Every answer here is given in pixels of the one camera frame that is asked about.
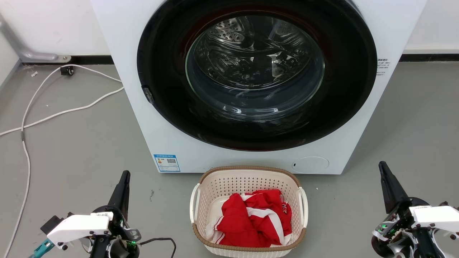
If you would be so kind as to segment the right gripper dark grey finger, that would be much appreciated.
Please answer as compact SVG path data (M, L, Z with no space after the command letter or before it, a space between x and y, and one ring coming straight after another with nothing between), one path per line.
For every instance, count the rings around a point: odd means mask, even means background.
M385 161L379 162L379 170L385 211L390 214L398 205L409 202L410 198Z

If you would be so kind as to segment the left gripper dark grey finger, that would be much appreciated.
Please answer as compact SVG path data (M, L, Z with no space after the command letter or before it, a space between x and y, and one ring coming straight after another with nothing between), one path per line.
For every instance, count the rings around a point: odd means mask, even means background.
M108 205L117 208L125 219L128 219L130 181L131 172L123 171L108 202Z

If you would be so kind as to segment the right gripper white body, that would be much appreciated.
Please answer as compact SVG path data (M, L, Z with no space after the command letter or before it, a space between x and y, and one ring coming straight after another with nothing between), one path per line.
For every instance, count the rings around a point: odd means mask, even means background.
M459 240L459 209L412 197L389 209L373 231L372 248L382 258L449 258L435 237L441 230Z

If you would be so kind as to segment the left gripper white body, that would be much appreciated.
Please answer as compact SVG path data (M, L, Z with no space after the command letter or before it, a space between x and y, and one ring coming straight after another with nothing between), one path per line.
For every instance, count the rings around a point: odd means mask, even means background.
M139 230L131 228L125 213L113 206L102 206L89 215L70 213L47 222L47 239L66 250L71 242L87 239L90 258L139 258Z

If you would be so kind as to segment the cream perforated laundry basket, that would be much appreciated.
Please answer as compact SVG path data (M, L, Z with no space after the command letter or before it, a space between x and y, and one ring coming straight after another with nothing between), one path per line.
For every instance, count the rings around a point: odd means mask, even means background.
M279 247L243 248L213 243L205 237L210 221L222 215L231 194L278 189L292 208L292 236ZM300 181L280 168L225 166L208 170L194 186L189 204L190 222L198 240L210 253L230 258L282 258L304 239L308 225L308 198Z

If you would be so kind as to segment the teal plastic connector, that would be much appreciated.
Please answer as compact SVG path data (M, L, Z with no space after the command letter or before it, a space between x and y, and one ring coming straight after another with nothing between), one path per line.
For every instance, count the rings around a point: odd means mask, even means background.
M28 258L42 258L46 253L51 251L55 247L54 243L46 239L44 240L41 245L39 245L36 249L34 249L32 255Z

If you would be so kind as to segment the blue energy label sticker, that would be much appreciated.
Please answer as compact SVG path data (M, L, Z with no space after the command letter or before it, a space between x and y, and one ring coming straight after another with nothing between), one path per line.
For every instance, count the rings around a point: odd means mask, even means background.
M176 155L154 154L157 169L161 173L179 173L179 163Z

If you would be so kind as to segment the round white filter cover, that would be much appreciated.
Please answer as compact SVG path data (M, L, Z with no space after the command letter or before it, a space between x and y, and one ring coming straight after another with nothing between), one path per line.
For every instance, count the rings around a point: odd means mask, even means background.
M323 157L303 157L292 163L292 169L300 174L323 174L329 161Z

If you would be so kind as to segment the white front-load washing machine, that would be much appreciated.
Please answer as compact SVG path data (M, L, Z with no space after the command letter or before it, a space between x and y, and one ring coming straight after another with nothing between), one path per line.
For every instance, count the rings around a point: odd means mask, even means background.
M264 166L292 173L303 157L323 157L323 174L339 175L354 152L427 0L350 0L361 12L374 38L377 58L391 64L377 76L359 111L343 126L314 142L275 151L240 151L210 145L180 131L145 97L137 70L139 40L152 15L166 0L90 0L151 156L176 155L179 173L203 173L220 166Z

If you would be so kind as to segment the grey door latch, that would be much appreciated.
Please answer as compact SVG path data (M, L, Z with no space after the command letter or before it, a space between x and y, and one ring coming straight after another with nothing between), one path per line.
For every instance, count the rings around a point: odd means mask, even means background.
M148 101L149 103L151 103L151 105L154 105L154 102L155 102L155 101L154 101L154 97L153 97L153 95L152 95L151 90L149 89L149 87L143 85L143 86L142 86L142 90L143 90L143 93L144 93L145 97L147 98L147 101Z

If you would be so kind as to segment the red and white garment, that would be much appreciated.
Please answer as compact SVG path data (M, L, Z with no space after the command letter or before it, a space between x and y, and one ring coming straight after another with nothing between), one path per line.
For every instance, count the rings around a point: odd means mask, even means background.
M232 194L221 211L222 216L205 227L205 238L211 243L272 248L291 239L292 210L278 189Z

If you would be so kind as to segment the small printed warning sticker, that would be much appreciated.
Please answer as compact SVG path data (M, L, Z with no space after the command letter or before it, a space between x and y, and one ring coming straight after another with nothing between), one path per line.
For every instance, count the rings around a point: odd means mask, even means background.
M383 76L387 73L391 62L386 58L379 58L377 60L377 76Z

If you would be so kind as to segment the black round washer door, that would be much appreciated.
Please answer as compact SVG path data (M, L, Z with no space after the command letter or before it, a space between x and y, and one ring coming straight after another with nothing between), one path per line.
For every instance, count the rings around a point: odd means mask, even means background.
M139 40L137 70L174 127L257 152L343 126L374 88L377 60L350 0L166 0Z

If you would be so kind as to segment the grey wall pipe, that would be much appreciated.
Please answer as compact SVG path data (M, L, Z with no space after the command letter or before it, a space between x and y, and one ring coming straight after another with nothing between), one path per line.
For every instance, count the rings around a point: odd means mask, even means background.
M5 18L0 13L0 33L3 34L10 46L18 55L22 63L69 63L71 55L54 54L33 51L11 29Z

